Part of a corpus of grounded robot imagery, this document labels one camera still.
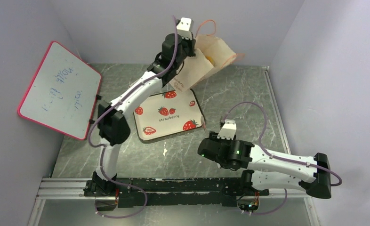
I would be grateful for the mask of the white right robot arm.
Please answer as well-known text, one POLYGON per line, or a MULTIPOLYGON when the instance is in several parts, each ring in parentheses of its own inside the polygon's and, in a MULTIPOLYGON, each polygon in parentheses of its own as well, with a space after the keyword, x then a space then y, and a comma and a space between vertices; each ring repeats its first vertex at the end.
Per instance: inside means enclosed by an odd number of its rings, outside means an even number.
POLYGON ((239 139, 219 139, 216 132, 201 141, 197 153, 221 168, 252 170, 252 176, 240 181, 240 191, 250 195, 266 189, 294 189, 319 199, 329 199, 331 179, 329 159, 324 153, 296 156, 239 139))

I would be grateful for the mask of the metal kitchen tongs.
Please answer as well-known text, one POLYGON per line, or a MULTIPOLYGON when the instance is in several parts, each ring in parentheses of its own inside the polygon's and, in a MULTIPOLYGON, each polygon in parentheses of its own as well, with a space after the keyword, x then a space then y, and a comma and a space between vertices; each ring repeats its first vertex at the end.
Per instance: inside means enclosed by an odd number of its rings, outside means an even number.
POLYGON ((204 116, 202 115, 201 116, 201 127, 204 129, 204 131, 207 133, 207 127, 206 127, 206 122, 205 122, 205 118, 204 116))

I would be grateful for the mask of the fake orange donut bread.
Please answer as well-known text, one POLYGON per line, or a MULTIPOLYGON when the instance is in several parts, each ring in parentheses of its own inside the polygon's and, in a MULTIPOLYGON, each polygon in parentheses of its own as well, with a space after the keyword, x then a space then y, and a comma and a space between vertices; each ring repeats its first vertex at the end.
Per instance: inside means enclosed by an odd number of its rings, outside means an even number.
POLYGON ((205 56, 205 58, 214 66, 215 65, 215 61, 212 57, 210 56, 205 56))

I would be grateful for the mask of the beige paper bag orange handles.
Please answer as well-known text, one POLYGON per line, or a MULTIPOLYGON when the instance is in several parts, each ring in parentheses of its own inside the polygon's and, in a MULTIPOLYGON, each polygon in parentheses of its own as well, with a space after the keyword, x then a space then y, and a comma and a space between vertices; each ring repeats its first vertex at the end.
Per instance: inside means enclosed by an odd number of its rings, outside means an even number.
POLYGON ((245 57, 245 53, 234 52, 225 41, 217 37, 216 31, 216 22, 212 19, 199 25, 195 36, 196 56, 186 58, 182 71, 169 82, 176 91, 184 92, 245 57), (213 23, 214 31, 210 34, 199 33, 201 27, 208 22, 213 23), (205 56, 212 57, 215 65, 213 66, 205 56))

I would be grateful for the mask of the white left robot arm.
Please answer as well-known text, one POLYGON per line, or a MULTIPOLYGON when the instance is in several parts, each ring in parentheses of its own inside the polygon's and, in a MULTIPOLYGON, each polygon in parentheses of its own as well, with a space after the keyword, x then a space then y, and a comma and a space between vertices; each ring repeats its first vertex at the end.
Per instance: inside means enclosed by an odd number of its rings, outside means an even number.
POLYGON ((162 51, 141 78, 122 95, 98 105, 98 117, 91 129, 98 128, 101 155, 98 166, 87 181, 85 196, 109 196, 121 186, 116 166, 121 144, 130 136, 128 117, 150 95, 166 86, 177 74, 187 57, 194 57, 196 40, 192 32, 179 31, 166 36, 162 51))

